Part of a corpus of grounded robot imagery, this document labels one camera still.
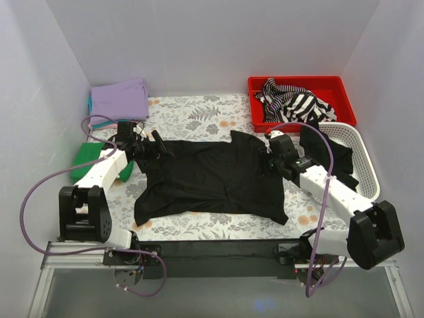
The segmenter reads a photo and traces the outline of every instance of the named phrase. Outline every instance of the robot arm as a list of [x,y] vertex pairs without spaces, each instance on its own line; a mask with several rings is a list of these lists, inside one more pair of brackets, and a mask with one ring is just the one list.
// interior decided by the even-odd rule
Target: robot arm
[[[133,233],[113,227],[106,193],[121,171],[131,160],[142,167],[166,152],[163,141],[155,131],[156,144],[149,141],[135,123],[119,123],[115,143],[118,150],[90,171],[75,185],[59,192],[60,239],[101,242],[112,248],[130,249],[137,244]],[[108,144],[100,157],[112,151]]]
[[[323,197],[327,181],[324,167],[316,166],[310,158],[299,158],[291,138],[282,132],[273,131],[268,138],[271,169],[301,189]],[[405,248],[396,210],[387,201],[374,203],[333,179],[327,206],[339,215],[348,230],[321,229],[317,254],[350,257],[361,268],[369,270]],[[315,231],[301,237],[305,255],[310,255]]]

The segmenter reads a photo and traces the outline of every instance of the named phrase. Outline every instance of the white enclosure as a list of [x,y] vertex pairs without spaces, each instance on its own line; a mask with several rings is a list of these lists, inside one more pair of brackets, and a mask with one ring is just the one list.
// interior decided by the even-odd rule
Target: white enclosure
[[[19,207],[71,164],[91,86],[143,77],[155,96],[246,93],[249,76],[269,75],[342,77],[381,199],[397,208],[400,274],[424,317],[423,15],[422,0],[0,0],[0,317],[28,313],[42,255],[21,236]],[[30,200],[41,247],[58,235],[68,182],[57,177]]]

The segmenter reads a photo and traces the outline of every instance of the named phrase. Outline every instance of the black shirt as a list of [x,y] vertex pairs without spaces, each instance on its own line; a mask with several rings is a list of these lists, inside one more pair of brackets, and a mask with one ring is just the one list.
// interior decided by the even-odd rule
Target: black shirt
[[185,211],[255,214],[280,224],[284,213],[281,176],[263,176],[255,136],[231,131],[231,142],[164,141],[164,156],[146,170],[147,189],[136,200],[137,225]]

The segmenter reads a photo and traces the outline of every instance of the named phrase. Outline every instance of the purple cloth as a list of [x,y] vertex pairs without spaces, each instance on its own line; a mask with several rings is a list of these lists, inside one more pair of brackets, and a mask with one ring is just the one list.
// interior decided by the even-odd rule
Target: purple cloth
[[[145,121],[148,117],[147,89],[142,78],[91,89],[90,115],[105,115],[112,119]],[[107,119],[90,118],[92,126]]]

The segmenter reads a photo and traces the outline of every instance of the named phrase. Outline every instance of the red tray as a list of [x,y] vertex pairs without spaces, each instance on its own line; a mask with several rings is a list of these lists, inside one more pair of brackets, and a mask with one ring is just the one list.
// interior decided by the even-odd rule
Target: red tray
[[[261,103],[254,97],[257,91],[262,91],[265,82],[270,76],[256,76],[248,79],[250,111],[252,124],[256,133],[264,133],[266,129],[275,127],[278,123],[264,123],[264,111]],[[356,118],[350,106],[343,82],[339,76],[280,76],[274,77],[277,85],[294,85],[312,91],[318,98],[333,106],[337,121],[356,125]],[[298,133],[299,125],[286,126],[281,131]]]

